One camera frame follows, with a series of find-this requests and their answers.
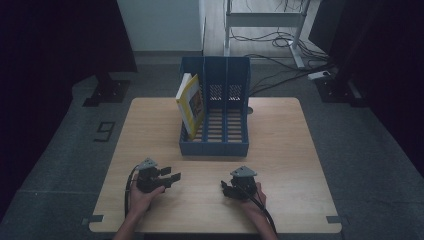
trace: white wall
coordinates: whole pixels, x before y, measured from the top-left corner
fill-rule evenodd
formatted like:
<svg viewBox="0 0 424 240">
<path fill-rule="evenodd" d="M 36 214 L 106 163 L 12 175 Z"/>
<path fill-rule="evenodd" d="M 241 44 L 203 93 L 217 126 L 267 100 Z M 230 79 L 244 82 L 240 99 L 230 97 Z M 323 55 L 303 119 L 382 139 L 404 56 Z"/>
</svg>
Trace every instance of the white wall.
<svg viewBox="0 0 424 240">
<path fill-rule="evenodd" d="M 203 0 L 118 0 L 133 51 L 201 51 Z"/>
</svg>

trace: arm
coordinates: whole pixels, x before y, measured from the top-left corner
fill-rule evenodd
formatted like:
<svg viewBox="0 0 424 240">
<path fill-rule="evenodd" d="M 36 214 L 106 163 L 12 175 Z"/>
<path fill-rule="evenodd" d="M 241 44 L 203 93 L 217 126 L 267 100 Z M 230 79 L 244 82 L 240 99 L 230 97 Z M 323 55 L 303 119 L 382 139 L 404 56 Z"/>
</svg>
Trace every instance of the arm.
<svg viewBox="0 0 424 240">
<path fill-rule="evenodd" d="M 113 237 L 113 240 L 131 239 L 137 224 L 144 217 L 152 200 L 164 191 L 165 187 L 161 186 L 151 193 L 143 193 L 137 189 L 136 184 L 131 184 L 130 209 L 118 232 Z"/>
<path fill-rule="evenodd" d="M 257 182 L 256 187 L 258 190 L 257 190 L 257 194 L 255 195 L 255 199 L 258 200 L 259 202 L 262 202 L 263 205 L 265 206 L 266 195 L 262 192 L 261 183 Z M 265 214 L 259 209 L 258 206 L 256 206 L 250 200 L 241 201 L 240 206 L 243 209 L 243 212 L 246 214 L 246 216 L 255 225 L 259 235 L 261 236 L 263 240 L 278 239 L 277 235 L 272 230 L 272 227 L 270 223 L 268 222 L 268 219 L 266 218 Z"/>
</svg>

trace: wooden table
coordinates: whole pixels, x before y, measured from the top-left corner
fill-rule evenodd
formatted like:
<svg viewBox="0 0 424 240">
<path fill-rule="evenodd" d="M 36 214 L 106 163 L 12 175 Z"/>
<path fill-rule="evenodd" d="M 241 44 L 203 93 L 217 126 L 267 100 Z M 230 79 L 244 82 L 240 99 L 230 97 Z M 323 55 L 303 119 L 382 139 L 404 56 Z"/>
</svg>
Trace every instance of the wooden table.
<svg viewBox="0 0 424 240">
<path fill-rule="evenodd" d="M 255 233 L 220 181 L 246 165 L 258 173 L 267 209 L 279 233 L 338 233 L 337 216 L 300 103 L 295 98 L 250 98 L 247 157 L 182 156 L 181 115 L 174 98 L 137 98 L 128 112 L 93 215 L 93 232 L 115 232 L 124 220 L 124 189 L 133 167 L 146 157 L 172 167 L 181 180 L 152 203 L 145 233 Z"/>
</svg>

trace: blue file organizer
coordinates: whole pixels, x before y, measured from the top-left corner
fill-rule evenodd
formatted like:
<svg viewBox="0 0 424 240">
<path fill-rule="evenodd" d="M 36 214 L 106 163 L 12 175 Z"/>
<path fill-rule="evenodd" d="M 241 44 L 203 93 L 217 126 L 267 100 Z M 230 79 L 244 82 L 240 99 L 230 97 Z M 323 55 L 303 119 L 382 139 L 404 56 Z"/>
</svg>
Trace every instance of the blue file organizer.
<svg viewBox="0 0 424 240">
<path fill-rule="evenodd" d="M 188 139 L 182 123 L 182 155 L 246 156 L 249 149 L 247 111 L 250 59 L 247 57 L 183 57 L 184 73 L 199 75 L 203 104 L 203 124 L 194 140 Z"/>
</svg>

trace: book cover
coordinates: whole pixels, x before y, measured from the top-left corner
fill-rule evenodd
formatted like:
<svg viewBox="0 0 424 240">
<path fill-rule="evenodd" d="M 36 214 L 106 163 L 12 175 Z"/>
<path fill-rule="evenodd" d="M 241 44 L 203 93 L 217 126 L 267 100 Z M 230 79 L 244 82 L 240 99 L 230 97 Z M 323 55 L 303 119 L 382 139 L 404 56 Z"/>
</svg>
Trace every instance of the book cover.
<svg viewBox="0 0 424 240">
<path fill-rule="evenodd" d="M 175 99 L 188 136 L 190 139 L 194 139 L 205 116 L 202 91 L 197 74 L 194 77 L 191 77 L 189 73 L 184 74 Z"/>
</svg>

